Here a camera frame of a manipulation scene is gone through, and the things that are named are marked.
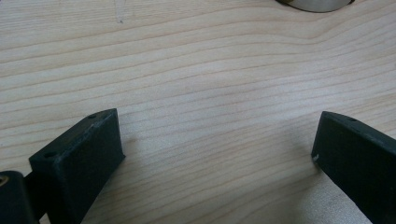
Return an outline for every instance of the wood grain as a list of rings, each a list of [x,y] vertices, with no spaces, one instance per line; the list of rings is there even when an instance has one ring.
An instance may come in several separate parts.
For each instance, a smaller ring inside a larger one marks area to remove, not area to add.
[[[395,1],[123,4],[0,2],[0,170],[116,107],[127,158],[84,223],[370,223],[309,153],[323,110],[396,136]]]

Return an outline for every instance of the screw hole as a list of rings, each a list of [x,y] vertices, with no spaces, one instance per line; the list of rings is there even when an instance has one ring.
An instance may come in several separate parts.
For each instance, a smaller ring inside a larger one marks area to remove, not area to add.
[[[0,175],[0,187],[5,185],[8,182],[8,176],[6,175]]]
[[[56,152],[47,152],[46,154],[44,154],[44,158],[48,159],[48,158],[56,156],[57,154],[58,153],[56,153]]]

